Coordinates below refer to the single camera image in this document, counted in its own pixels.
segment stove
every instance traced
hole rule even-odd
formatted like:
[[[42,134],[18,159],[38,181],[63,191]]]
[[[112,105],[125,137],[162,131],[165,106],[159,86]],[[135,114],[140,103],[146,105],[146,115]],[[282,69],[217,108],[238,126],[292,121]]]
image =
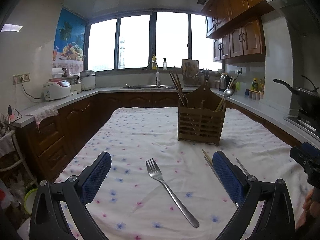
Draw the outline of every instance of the stove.
[[[285,117],[285,120],[301,128],[315,139],[320,141],[320,121],[311,118],[303,110],[299,110],[298,116],[295,117]]]

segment metal ladle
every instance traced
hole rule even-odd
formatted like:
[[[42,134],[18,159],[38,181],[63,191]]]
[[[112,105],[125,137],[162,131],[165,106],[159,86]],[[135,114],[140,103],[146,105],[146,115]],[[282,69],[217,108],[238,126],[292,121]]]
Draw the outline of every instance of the metal ladle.
[[[226,100],[226,98],[231,97],[234,94],[234,91],[232,89],[226,89],[223,92],[223,99],[221,99],[220,103],[218,104],[217,108],[215,111],[219,111],[222,104],[224,103],[224,100]]]

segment electric kettle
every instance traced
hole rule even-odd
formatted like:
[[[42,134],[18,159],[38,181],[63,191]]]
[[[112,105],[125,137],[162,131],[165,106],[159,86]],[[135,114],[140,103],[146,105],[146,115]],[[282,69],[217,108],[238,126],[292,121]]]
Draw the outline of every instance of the electric kettle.
[[[224,91],[228,88],[230,82],[230,77],[227,73],[221,74],[220,81],[219,81],[219,91]]]

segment blue gripper pad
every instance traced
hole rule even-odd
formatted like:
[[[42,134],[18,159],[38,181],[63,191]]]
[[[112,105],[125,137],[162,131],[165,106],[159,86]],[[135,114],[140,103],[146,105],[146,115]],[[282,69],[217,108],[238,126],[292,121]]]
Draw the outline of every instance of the blue gripper pad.
[[[308,153],[311,157],[315,158],[315,159],[319,159],[320,158],[320,150],[318,150],[317,148],[313,147],[311,144],[305,142],[301,145],[301,149],[303,151],[305,151],[306,153]]]
[[[102,152],[92,165],[81,172],[77,187],[84,205],[93,201],[110,168],[111,156],[107,152]]]
[[[233,165],[222,151],[213,154],[212,166],[231,200],[242,204],[249,187],[245,174],[238,166]]]

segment fork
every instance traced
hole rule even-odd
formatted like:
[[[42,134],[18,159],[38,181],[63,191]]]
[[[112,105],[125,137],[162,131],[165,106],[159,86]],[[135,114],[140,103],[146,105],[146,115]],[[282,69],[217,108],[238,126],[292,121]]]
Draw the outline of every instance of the fork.
[[[147,170],[151,178],[159,181],[162,186],[165,188],[165,190],[169,193],[172,200],[175,202],[175,204],[178,206],[182,214],[186,217],[186,219],[189,221],[189,223],[194,227],[199,227],[199,222],[196,220],[196,218],[189,212],[189,210],[182,204],[182,202],[178,199],[178,197],[173,193],[173,191],[169,188],[167,183],[162,178],[162,173],[156,164],[155,160],[152,159],[146,161]]]

